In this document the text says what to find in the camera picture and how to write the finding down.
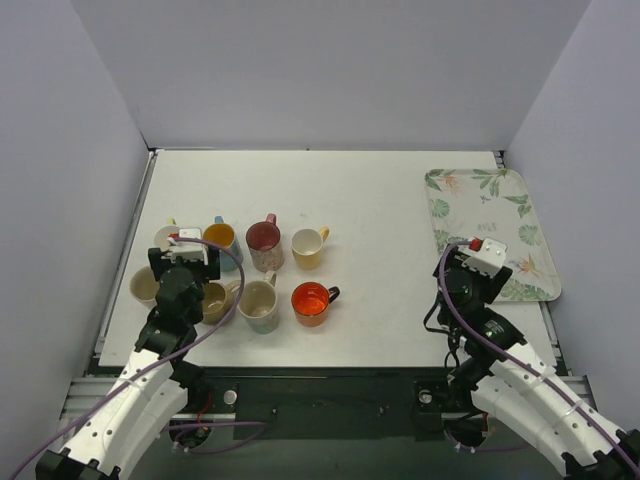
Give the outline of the cream floral mug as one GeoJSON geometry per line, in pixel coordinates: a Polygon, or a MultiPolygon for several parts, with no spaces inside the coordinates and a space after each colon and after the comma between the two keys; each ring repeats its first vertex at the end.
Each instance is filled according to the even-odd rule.
{"type": "Polygon", "coordinates": [[[149,266],[138,270],[129,282],[131,296],[148,310],[156,306],[156,294],[159,290],[159,282],[149,266]]]}

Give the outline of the blue butterfly mug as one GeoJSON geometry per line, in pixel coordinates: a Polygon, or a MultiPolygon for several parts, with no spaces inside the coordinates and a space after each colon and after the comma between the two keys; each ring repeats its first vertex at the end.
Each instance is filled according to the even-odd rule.
{"type": "MultiPolygon", "coordinates": [[[[216,216],[214,223],[205,229],[203,239],[224,247],[226,250],[229,250],[240,263],[243,262],[244,256],[238,236],[232,226],[226,223],[222,216],[216,216]]],[[[224,251],[219,252],[219,260],[220,270],[222,272],[232,272],[238,268],[237,263],[224,251]]]]}

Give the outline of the light green mug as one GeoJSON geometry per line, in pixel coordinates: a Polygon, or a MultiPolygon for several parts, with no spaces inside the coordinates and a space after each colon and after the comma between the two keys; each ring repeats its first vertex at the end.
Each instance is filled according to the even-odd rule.
{"type": "Polygon", "coordinates": [[[153,244],[161,251],[167,251],[171,246],[171,239],[179,235],[180,228],[174,218],[169,218],[166,224],[159,228],[153,237],[153,244]]]}

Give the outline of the beige round mug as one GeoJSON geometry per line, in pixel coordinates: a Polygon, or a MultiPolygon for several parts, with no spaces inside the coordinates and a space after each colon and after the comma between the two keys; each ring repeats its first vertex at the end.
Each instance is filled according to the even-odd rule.
{"type": "Polygon", "coordinates": [[[203,286],[204,299],[203,320],[205,325],[216,325],[232,310],[232,304],[236,298],[240,281],[234,280],[228,284],[211,282],[203,286]]]}

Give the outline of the pink ghost mug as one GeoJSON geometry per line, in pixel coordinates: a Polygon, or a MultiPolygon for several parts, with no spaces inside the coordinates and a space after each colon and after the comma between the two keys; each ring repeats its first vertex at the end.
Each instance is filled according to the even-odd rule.
{"type": "Polygon", "coordinates": [[[256,222],[246,232],[246,243],[254,267],[261,271],[276,271],[284,263],[281,231],[277,216],[269,213],[265,220],[256,222]]]}

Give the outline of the white coral pattern mug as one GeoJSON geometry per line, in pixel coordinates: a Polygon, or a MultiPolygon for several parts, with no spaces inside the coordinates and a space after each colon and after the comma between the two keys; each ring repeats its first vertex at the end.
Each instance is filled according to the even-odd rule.
{"type": "Polygon", "coordinates": [[[278,328],[277,274],[268,271],[262,280],[248,282],[240,296],[237,311],[257,334],[270,334],[278,328]]]}

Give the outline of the yellow mug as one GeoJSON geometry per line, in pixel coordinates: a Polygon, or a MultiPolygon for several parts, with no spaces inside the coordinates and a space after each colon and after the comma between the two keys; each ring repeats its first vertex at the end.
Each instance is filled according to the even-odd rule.
{"type": "Polygon", "coordinates": [[[328,227],[322,227],[319,230],[305,228],[294,233],[291,239],[291,250],[298,267],[303,270],[313,270],[319,266],[329,234],[328,227]]]}

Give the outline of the orange mug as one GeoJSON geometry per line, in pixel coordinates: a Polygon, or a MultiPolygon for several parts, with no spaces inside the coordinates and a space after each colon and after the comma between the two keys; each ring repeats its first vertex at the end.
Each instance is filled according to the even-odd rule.
{"type": "Polygon", "coordinates": [[[318,282],[304,282],[291,295],[296,320],[307,328],[323,324],[329,315],[329,305],[340,295],[337,286],[326,288],[318,282]]]}

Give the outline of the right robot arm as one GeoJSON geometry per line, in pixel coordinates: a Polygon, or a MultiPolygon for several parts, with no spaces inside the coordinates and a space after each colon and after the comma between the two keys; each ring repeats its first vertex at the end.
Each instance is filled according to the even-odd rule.
{"type": "Polygon", "coordinates": [[[489,308],[511,272],[504,265],[473,268],[478,254],[466,246],[448,245],[433,273],[438,292],[429,313],[450,347],[467,355],[448,375],[449,402],[495,417],[565,479],[638,478],[638,430],[602,416],[489,308]]]}

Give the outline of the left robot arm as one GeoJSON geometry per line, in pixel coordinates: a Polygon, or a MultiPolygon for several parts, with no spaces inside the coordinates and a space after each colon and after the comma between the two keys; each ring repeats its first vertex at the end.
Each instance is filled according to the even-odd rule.
{"type": "Polygon", "coordinates": [[[200,408],[202,368],[185,361],[204,318],[204,287],[220,277],[213,244],[178,238],[148,259],[159,287],[134,348],[107,395],[83,414],[75,435],[38,460],[38,479],[125,479],[179,410],[200,408]]]}

